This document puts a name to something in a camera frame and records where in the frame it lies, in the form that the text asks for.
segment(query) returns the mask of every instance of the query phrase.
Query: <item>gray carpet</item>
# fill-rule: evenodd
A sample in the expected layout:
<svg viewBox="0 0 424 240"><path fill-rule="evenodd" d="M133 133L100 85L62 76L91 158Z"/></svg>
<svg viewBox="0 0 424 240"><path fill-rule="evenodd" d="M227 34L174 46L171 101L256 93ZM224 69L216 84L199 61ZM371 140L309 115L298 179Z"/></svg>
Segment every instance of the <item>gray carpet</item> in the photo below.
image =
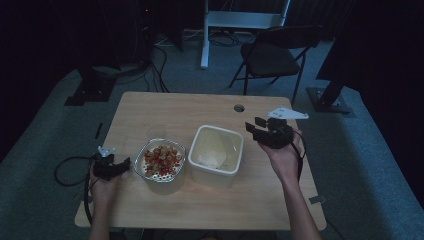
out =
<svg viewBox="0 0 424 240"><path fill-rule="evenodd" d="M243 41L248 36L240 36ZM211 45L209 68L200 69L202 42L184 42L184 51L162 43L167 53L163 80L171 92L241 94L242 82L228 84L240 64L239 46ZM308 146L308 159L323 203L328 225L324 239L424 239L424 212L414 198L378 128L359 94L343 89L342 97L356 117L315 112L307 87L326 87L315 80L331 43L322 42L308 54L307 65L294 109L309 114L299 120ZM155 66L164 60L154 51ZM113 73L111 69L99 68ZM64 106L80 82L76 71L62 79L31 125L0 164L0 239L86 239L89 229L74 224L83 185L62 187L53 170L63 159L90 156L107 134L120 97L126 91L156 91L152 71L144 77L118 79L109 102ZM269 85L251 81L249 95L291 97L295 78ZM99 124L103 127L99 136ZM65 165L61 176L69 181L84 177L86 163ZM139 239L140 229L127 229L128 239ZM288 232L279 232L289 239Z"/></svg>

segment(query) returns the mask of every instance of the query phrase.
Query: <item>forearm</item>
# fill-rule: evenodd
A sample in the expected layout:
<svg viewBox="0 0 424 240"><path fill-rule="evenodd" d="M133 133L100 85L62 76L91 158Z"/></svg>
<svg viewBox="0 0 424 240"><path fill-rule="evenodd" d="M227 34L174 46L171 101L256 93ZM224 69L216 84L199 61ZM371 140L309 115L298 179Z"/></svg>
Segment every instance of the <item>forearm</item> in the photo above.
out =
<svg viewBox="0 0 424 240"><path fill-rule="evenodd" d="M321 239L299 184L283 183L283 191L293 239Z"/></svg>
<svg viewBox="0 0 424 240"><path fill-rule="evenodd" d="M108 240L110 213L106 207L95 207L89 240Z"/></svg>

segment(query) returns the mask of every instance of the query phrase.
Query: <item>wire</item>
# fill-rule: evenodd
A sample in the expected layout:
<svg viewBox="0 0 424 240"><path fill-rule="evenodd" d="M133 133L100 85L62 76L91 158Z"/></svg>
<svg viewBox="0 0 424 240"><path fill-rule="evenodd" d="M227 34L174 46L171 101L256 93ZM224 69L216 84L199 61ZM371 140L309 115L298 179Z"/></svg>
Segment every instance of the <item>wire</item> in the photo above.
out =
<svg viewBox="0 0 424 240"><path fill-rule="evenodd" d="M76 186L76 185L78 185L78 184L80 184L80 183L82 183L82 182L84 182L84 181L85 181L85 178L83 178L83 179L78 180L78 181L73 182L73 183L65 183L65 182L63 182L62 180L60 180L60 179L59 179L58 173L59 173L59 169L60 169L60 167L61 167L63 164L65 164L66 162L71 161L71 160L75 160L75 159L92 160L92 158L76 156L76 157L69 157L69 158L66 158L66 159L64 159L63 161L61 161L61 162L60 162L60 163L56 166L56 168L54 169L54 172L53 172L54 179L56 180L56 182L57 182L59 185L64 186L64 187L72 187L72 186Z"/></svg>
<svg viewBox="0 0 424 240"><path fill-rule="evenodd" d="M344 237L343 236L343 234L334 226L334 224L333 223L331 223L329 220L328 220L328 218L325 218L325 221L327 221L327 223L328 223L328 225L330 225L333 229L334 229L334 231L336 231L336 233L339 235L339 237L341 238L341 239L343 239L343 240L345 240L346 239L346 237Z"/></svg>
<svg viewBox="0 0 424 240"><path fill-rule="evenodd" d="M156 49L158 49L159 51L161 51L162 53L163 53L163 55L164 55L164 61L163 61L163 63L162 63L162 66L161 66L161 68L160 68L160 70L158 70L157 68L156 68L156 66L152 63L152 67L153 67L153 69L155 70L155 72L157 73L157 75L158 75L158 77L159 77L159 84L160 84L160 88L161 88L161 90L162 90L162 92L167 92L167 93L169 93L170 91L168 90L168 88L166 87L166 85L165 85L165 83L164 83L164 81L163 81L163 78L162 78L162 73L163 73L163 69L165 68L165 64L166 64L166 62L167 62L167 54L166 54L166 52L165 52L165 50L163 50L163 49L161 49L160 47L158 47L158 46L155 46L155 48Z"/></svg>

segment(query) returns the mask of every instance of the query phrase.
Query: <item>dark background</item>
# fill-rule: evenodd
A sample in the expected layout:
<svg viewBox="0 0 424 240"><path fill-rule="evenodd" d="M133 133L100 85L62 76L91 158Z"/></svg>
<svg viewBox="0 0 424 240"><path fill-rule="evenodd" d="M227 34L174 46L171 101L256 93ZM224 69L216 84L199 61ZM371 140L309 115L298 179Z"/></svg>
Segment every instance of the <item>dark background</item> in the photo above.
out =
<svg viewBox="0 0 424 240"><path fill-rule="evenodd" d="M57 2L70 5L60 8ZM216 10L225 3L210 2L210 9ZM203 27L203 1L140 1L139 14L125 7L133 3L137 1L1 1L0 161L55 84L78 64L119 68L123 62L148 59L150 43L141 41L143 38L136 58L128 57L131 49L122 48L134 44L125 42L134 39L134 32L119 27L134 25L128 16L136 16L139 27L151 27L142 33L148 41L156 32L165 32L178 42L182 29ZM280 12L282 5L276 0L240 0L234 1L233 7ZM143 12L146 8L152 10L149 15ZM323 39L336 39L318 78L342 82L361 94L421 204L423 9L419 0L384 4L376 0L297 0L292 1L286 20L286 25L321 24Z"/></svg>

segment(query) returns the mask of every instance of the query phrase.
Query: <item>metal stand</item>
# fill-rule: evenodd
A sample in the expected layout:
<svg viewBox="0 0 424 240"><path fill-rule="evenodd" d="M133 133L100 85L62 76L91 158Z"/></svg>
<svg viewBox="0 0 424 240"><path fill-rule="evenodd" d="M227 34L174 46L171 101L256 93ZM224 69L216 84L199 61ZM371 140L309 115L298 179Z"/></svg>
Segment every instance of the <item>metal stand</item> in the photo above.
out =
<svg viewBox="0 0 424 240"><path fill-rule="evenodd" d="M325 94L326 91L330 91L328 88L306 88L306 90L316 112L341 113L344 117L356 117L352 108L346 106L343 97L339 95L340 92L331 99Z"/></svg>
<svg viewBox="0 0 424 240"><path fill-rule="evenodd" d="M116 78L103 77L90 67L78 69L82 81L74 95L68 97L65 106L82 106L85 102L107 102L115 86Z"/></svg>
<svg viewBox="0 0 424 240"><path fill-rule="evenodd" d="M209 11L209 2L205 0L204 40L200 67L208 68L209 62L209 26L256 28L265 29L273 26L283 26L286 20L290 0L286 0L281 14L249 13L249 12L221 12Z"/></svg>

